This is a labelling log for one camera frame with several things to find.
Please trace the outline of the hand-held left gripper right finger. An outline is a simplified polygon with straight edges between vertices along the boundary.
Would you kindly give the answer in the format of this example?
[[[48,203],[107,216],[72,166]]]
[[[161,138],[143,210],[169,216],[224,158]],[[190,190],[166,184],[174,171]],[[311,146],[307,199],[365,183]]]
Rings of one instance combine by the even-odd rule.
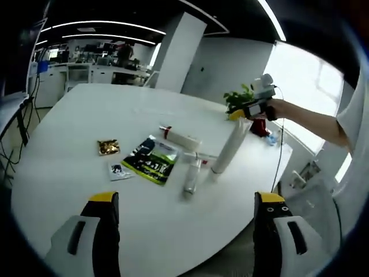
[[[321,236],[283,197],[255,192],[253,276],[313,276],[330,259]]]

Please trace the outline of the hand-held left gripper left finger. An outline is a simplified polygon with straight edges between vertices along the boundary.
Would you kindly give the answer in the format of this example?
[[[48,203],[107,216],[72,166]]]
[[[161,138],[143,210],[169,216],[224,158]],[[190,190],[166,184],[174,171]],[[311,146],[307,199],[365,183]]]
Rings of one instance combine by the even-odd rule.
[[[119,194],[96,194],[51,237],[48,267],[56,276],[120,276],[119,241]]]

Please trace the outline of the person's right hand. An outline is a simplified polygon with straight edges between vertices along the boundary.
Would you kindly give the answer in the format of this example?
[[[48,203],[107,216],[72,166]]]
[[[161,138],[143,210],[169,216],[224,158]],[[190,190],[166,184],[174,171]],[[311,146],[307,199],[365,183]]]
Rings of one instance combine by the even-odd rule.
[[[262,107],[263,112],[253,116],[253,119],[267,119],[276,121],[277,119],[289,119],[289,103],[282,99],[269,99]]]

